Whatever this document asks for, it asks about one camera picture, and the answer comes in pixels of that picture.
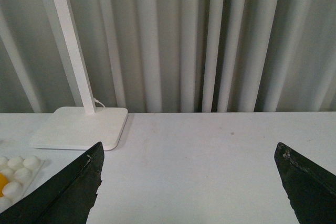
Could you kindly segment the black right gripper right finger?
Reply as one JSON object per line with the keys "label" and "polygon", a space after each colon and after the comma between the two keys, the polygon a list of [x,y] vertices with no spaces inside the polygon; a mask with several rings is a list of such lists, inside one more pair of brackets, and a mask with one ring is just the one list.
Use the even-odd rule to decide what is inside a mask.
{"label": "black right gripper right finger", "polygon": [[335,223],[335,175],[282,142],[274,159],[299,223]]}

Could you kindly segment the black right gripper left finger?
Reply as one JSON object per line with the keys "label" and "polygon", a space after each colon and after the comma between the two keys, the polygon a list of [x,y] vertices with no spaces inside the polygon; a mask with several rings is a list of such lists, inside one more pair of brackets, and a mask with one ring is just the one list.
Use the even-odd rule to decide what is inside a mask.
{"label": "black right gripper left finger", "polygon": [[101,142],[1,213],[1,223],[86,223],[101,185]]}

